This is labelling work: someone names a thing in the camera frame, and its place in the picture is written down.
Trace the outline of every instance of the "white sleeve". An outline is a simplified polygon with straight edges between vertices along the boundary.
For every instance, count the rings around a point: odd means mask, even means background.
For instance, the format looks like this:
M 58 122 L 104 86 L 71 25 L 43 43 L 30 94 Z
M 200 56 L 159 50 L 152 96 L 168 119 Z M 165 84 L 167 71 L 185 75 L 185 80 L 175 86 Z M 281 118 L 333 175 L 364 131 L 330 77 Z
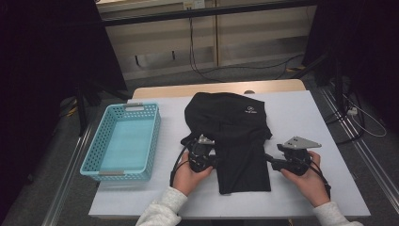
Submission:
M 186 201 L 187 197 L 182 192 L 168 187 L 159 201 L 154 201 L 147 207 L 136 225 L 177 225 L 182 220 L 177 212 Z
M 359 222 L 349 222 L 341 213 L 336 202 L 327 202 L 313 209 L 322 226 L 361 226 Z

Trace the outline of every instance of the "left hand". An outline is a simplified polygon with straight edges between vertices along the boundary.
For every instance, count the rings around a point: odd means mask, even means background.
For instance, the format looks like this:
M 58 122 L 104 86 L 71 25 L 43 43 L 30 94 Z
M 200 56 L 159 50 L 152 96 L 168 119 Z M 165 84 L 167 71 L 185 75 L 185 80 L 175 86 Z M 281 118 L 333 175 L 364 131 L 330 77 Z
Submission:
M 178 167 L 173 180 L 173 187 L 185 196 L 188 196 L 203 179 L 208 177 L 213 169 L 213 167 L 209 167 L 202 172 L 194 172 L 188 163 L 188 152 L 183 153 Z

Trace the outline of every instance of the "metal frame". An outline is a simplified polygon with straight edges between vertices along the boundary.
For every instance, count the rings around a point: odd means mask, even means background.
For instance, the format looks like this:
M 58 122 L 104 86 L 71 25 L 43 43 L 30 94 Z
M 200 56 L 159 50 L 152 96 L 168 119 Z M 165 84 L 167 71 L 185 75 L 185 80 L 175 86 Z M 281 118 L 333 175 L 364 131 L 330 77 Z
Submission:
M 93 26 L 141 24 L 148 22 L 169 21 L 169 20 L 177 20 L 184 18 L 215 16 L 215 15 L 233 14 L 241 12 L 265 11 L 265 10 L 281 9 L 281 8 L 309 7 L 309 6 L 316 6 L 319 2 L 320 2 L 319 0 L 285 0 L 285 1 L 260 3 L 260 4 L 232 6 L 232 7 L 201 8 L 193 10 L 164 12 L 164 13 L 156 13 L 151 15 L 135 16 L 135 17 L 119 17 L 119 18 L 103 19 L 99 22 L 64 24 L 64 26 L 93 27 Z

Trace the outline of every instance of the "hand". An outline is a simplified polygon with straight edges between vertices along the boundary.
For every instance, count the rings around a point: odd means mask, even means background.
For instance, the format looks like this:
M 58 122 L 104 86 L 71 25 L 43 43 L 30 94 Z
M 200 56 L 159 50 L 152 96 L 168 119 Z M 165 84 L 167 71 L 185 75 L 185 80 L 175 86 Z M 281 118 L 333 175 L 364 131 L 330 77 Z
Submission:
M 173 180 L 173 187 L 180 190 L 185 196 L 188 196 L 200 181 L 208 177 L 213 169 L 213 167 L 209 167 L 202 172 L 194 172 L 188 163 L 188 152 L 183 153 L 178 167 Z
M 312 151 L 308 151 L 308 153 L 312 161 L 320 167 L 320 155 Z M 313 207 L 330 202 L 322 179 L 313 170 L 308 169 L 302 176 L 297 176 L 287 169 L 282 169 L 281 173 L 298 187 L 299 191 Z

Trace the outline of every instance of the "wire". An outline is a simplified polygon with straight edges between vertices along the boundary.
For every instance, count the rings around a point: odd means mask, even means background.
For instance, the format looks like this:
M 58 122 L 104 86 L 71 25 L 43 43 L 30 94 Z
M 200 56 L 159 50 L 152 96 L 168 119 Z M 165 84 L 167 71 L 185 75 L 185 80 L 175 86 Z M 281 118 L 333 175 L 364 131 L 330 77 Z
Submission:
M 296 157 L 296 156 L 293 156 L 293 155 L 290 155 L 290 154 L 286 154 L 286 155 L 291 157 L 291 158 L 293 158 L 293 159 L 295 159 L 300 164 L 302 164 L 304 166 L 307 166 L 309 169 L 313 170 L 320 177 L 320 179 L 322 179 L 322 181 L 323 181 L 323 183 L 325 185 L 326 193 L 328 194 L 328 197 L 331 199 L 331 192 L 330 192 L 331 186 L 328 184 L 328 181 L 327 181 L 326 177 L 323 175 L 322 170 L 320 169 L 320 167 L 315 162 L 313 162 L 311 160 L 311 162 L 314 164 L 314 166 L 316 166 L 317 169 L 314 168 L 312 165 L 309 165 L 307 162 L 303 161 L 302 159 Z
M 170 186 L 173 186 L 173 180 L 174 180 L 174 176 L 175 176 L 175 174 L 176 174 L 176 171 L 179 169 L 179 167 L 180 167 L 182 164 L 185 163 L 185 162 L 183 162 L 180 166 L 178 166 L 180 158 L 182 157 L 184 151 L 187 149 L 188 145 L 190 145 L 191 143 L 193 143 L 193 142 L 195 142 L 195 141 L 196 141 L 196 140 L 194 139 L 194 140 L 191 140 L 191 141 L 187 142 L 187 143 L 184 145 L 184 147 L 182 148 L 182 150 L 180 151 L 179 156 L 177 157 L 176 162 L 175 162 L 175 164 L 174 164 L 174 166 L 173 166 L 172 172 L 170 173 L 170 179 L 169 179 L 169 185 L 170 185 Z
M 189 18 L 189 22 L 190 22 L 190 66 L 191 66 L 191 69 L 192 69 L 195 73 L 199 74 L 201 77 L 203 77 L 203 78 L 205 78 L 205 79 L 212 80 L 212 81 L 216 81 L 216 82 L 220 82 L 220 83 L 224 83 L 224 81 L 221 81 L 221 80 L 219 80 L 219 79 L 214 79 L 214 78 L 210 78 L 210 77 L 207 77 L 207 76 L 203 75 L 204 73 L 200 72 L 200 70 L 197 68 L 196 57 L 195 57 L 195 54 L 194 54 L 194 39 L 193 39 L 193 36 L 194 36 L 194 29 L 193 29 L 193 19 L 192 19 L 192 18 Z
M 361 107 L 355 105 L 352 101 L 350 101 L 350 99 L 348 99 L 345 95 L 343 96 L 348 102 L 350 102 L 350 104 L 352 106 L 354 106 L 355 108 L 357 108 L 360 112 L 364 113 L 365 115 L 367 115 L 368 117 L 370 117 L 372 120 L 374 120 L 379 126 L 381 126 L 381 128 L 384 130 L 384 134 L 383 135 L 376 135 L 371 133 L 370 131 L 368 131 L 366 128 L 364 128 L 365 126 L 360 125 L 356 120 L 355 117 L 352 115 L 352 119 L 355 122 L 355 124 L 357 124 L 362 130 L 364 130 L 365 132 L 367 132 L 368 134 L 370 134 L 371 136 L 374 137 L 384 137 L 385 135 L 387 135 L 387 130 L 385 129 L 385 127 L 378 121 L 376 120 L 373 116 L 371 116 L 369 113 L 367 113 L 366 111 L 364 111 L 363 109 L 361 109 Z
M 189 22 L 190 22 L 190 66 L 191 66 L 191 69 L 192 69 L 195 73 L 198 73 L 201 77 L 203 77 L 203 78 L 205 78 L 205 79 L 208 79 L 208 80 L 213 80 L 213 81 L 216 81 L 216 82 L 225 83 L 225 81 L 221 81 L 221 80 L 218 80 L 218 79 L 206 77 L 206 76 L 204 75 L 205 73 L 211 73 L 211 72 L 218 71 L 218 70 L 224 70 L 224 69 L 254 69 L 254 70 L 261 70 L 261 69 L 275 68 L 275 67 L 284 65 L 284 70 L 283 70 L 283 72 L 282 72 L 278 77 L 276 77 L 276 78 L 274 79 L 274 80 L 277 80 L 277 79 L 281 78 L 281 77 L 285 74 L 285 71 L 286 71 L 286 69 L 287 69 L 287 64 L 288 64 L 291 60 L 293 60 L 293 59 L 295 59 L 295 58 L 297 58 L 297 57 L 302 57 L 302 56 L 304 56 L 303 54 L 296 55 L 296 56 L 292 56 L 292 57 L 290 57 L 290 58 L 288 58 L 288 59 L 282 61 L 281 63 L 275 64 L 275 65 L 270 65 L 270 66 L 265 66 L 265 67 L 228 66 L 228 67 L 214 68 L 214 69 L 211 69 L 211 70 L 208 70 L 208 71 L 203 71 L 203 72 L 201 72 L 201 71 L 198 69 L 198 67 L 197 67 L 196 58 L 195 58 L 195 53 L 194 53 L 194 38 L 193 38 L 193 36 L 194 36 L 194 28 L 193 28 L 193 20 L 192 20 L 192 18 L 189 18 Z
M 357 102 L 359 103 L 359 107 L 361 108 L 359 96 L 358 96 L 358 94 L 356 92 L 354 92 L 354 93 L 355 93 Z M 365 121 L 364 121 L 364 115 L 362 114 L 362 112 L 361 112 L 361 114 L 359 114 L 359 118 L 360 118 L 360 123 L 361 123 L 362 127 L 365 128 L 366 125 L 365 125 Z M 364 129 L 361 128 L 361 130 L 358 132 L 358 134 L 356 136 L 353 136 L 353 137 L 351 137 L 351 138 L 349 138 L 348 140 L 345 140 L 345 141 L 336 142 L 336 144 L 337 145 L 341 145 L 341 144 L 349 143 L 349 142 L 352 142 L 352 141 L 355 141 L 355 140 L 361 138 L 363 135 L 364 135 Z

